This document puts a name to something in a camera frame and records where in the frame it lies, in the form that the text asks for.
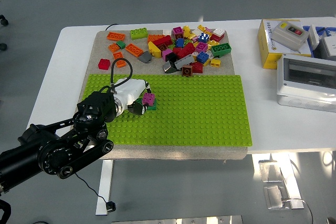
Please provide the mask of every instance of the electrical box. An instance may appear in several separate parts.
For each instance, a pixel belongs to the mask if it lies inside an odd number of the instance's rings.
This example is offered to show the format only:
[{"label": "electrical box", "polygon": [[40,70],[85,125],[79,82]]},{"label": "electrical box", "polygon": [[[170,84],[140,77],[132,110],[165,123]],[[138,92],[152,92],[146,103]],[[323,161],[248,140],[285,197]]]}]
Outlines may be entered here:
[{"label": "electrical box", "polygon": [[274,28],[271,38],[293,51],[300,52],[308,36],[309,33],[303,28],[288,21],[282,21]]},{"label": "electrical box", "polygon": [[278,61],[281,105],[336,112],[336,62],[284,54]]},{"label": "electrical box", "polygon": [[271,39],[275,27],[284,21],[290,21],[295,26],[302,27],[301,22],[298,19],[263,19],[260,23],[258,43],[261,65],[263,68],[277,69],[277,61],[280,59],[282,54],[295,54],[311,57],[311,51],[308,43],[304,43],[299,49],[300,52],[297,52]]}]

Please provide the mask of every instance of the yellow box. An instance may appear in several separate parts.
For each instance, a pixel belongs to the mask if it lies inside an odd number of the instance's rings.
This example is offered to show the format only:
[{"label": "yellow box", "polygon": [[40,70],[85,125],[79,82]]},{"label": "yellow box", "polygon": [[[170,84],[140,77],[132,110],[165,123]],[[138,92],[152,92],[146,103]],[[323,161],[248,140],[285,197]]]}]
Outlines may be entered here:
[{"label": "yellow box", "polygon": [[284,20],[290,21],[293,25],[302,28],[301,22],[298,19],[263,19],[260,23],[258,31],[258,42],[261,56],[261,65],[263,68],[277,69],[277,62],[282,54],[295,54],[311,57],[308,43],[304,43],[303,46],[299,49],[300,52],[297,52],[271,39],[272,30],[281,21]]}]

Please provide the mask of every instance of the black cable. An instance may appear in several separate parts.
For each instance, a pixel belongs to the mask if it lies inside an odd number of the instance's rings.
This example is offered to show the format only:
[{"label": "black cable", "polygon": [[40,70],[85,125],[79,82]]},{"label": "black cable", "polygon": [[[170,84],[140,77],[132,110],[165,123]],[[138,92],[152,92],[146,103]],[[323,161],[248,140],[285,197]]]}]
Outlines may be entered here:
[{"label": "black cable", "polygon": [[[114,65],[117,63],[118,60],[123,60],[130,66],[130,75],[125,80],[123,80],[122,82],[114,85],[113,84],[113,69],[114,69]],[[118,58],[118,59],[114,60],[114,62],[112,63],[112,66],[111,66],[111,85],[112,85],[112,87],[110,89],[116,88],[116,87],[124,84],[125,82],[127,82],[129,79],[132,78],[132,75],[133,75],[133,68],[132,68],[131,63],[128,60],[126,60],[124,58]]]},{"label": "black cable", "polygon": [[293,200],[301,200],[303,203],[305,203],[310,211],[310,215],[311,215],[311,224],[313,224],[314,222],[314,218],[313,218],[313,213],[309,207],[309,205],[307,204],[307,202],[305,202],[303,199],[299,199],[299,198],[293,198],[293,199],[283,199],[282,202],[288,202],[288,201],[293,201]]},{"label": "black cable", "polygon": [[105,31],[107,31],[107,29],[109,29],[111,26],[115,26],[115,25],[118,25],[118,24],[112,24],[112,25],[108,26],[108,27],[105,29]]},{"label": "black cable", "polygon": [[110,88],[110,86],[104,86],[99,90],[99,92],[101,93],[104,89],[108,89],[108,88]]},{"label": "black cable", "polygon": [[98,197],[102,198],[102,199],[105,201],[105,203],[107,204],[107,202],[106,202],[106,200],[104,199],[104,197],[100,196],[100,195],[96,192],[96,190],[94,190],[93,188],[91,188],[91,187],[89,186],[89,184],[88,184],[84,179],[82,179],[81,177],[78,176],[77,173],[75,173],[75,175],[77,176],[77,178],[79,178],[81,181],[83,181],[83,182],[87,185],[87,187],[89,187],[92,191],[94,191],[94,193],[95,193]]}]

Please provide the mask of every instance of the white device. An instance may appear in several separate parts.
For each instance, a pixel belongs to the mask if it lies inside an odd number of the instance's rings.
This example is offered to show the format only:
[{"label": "white device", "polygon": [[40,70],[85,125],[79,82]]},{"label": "white device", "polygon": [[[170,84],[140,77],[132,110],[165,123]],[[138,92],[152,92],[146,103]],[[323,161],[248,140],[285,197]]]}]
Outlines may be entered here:
[{"label": "white device", "polygon": [[336,112],[336,62],[283,54],[277,100],[281,105]]},{"label": "white device", "polygon": [[317,31],[316,31],[316,26],[315,25],[311,25],[309,27],[309,30],[308,30],[308,33],[309,33],[309,41],[310,41],[310,45],[311,45],[311,48],[312,50],[315,50],[319,44],[319,35],[317,34]]},{"label": "white device", "polygon": [[324,37],[314,51],[317,58],[336,61],[336,36]]},{"label": "white device", "polygon": [[293,51],[299,51],[308,36],[309,33],[302,28],[282,21],[272,31],[271,38]]},{"label": "white device", "polygon": [[[125,79],[126,78],[119,79],[115,85],[119,84]],[[120,116],[124,110],[127,109],[128,105],[131,105],[137,98],[139,98],[146,88],[149,88],[149,84],[146,83],[145,80],[138,79],[129,79],[124,84],[116,87],[114,100],[118,107],[117,116]]]}]

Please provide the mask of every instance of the purple lego brick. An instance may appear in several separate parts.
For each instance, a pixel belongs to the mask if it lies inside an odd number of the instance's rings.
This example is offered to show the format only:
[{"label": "purple lego brick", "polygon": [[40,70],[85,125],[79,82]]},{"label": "purple lego brick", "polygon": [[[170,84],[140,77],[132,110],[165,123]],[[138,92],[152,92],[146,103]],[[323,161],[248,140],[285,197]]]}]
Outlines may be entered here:
[{"label": "purple lego brick", "polygon": [[193,43],[195,43],[196,41],[198,41],[198,36],[195,36],[194,38],[191,39]]},{"label": "purple lego brick", "polygon": [[197,52],[206,52],[208,50],[208,44],[200,42],[196,47]]},{"label": "purple lego brick", "polygon": [[174,34],[183,34],[183,29],[181,26],[173,28],[173,33]]},{"label": "purple lego brick", "polygon": [[164,50],[164,51],[162,52],[162,59],[163,59],[164,61],[167,61],[167,60],[166,60],[166,55],[170,54],[171,52],[173,52],[173,51],[170,50],[170,49],[166,49],[166,50]]},{"label": "purple lego brick", "polygon": [[155,102],[155,94],[145,93],[142,98],[142,105],[148,103],[149,106],[153,106]]}]

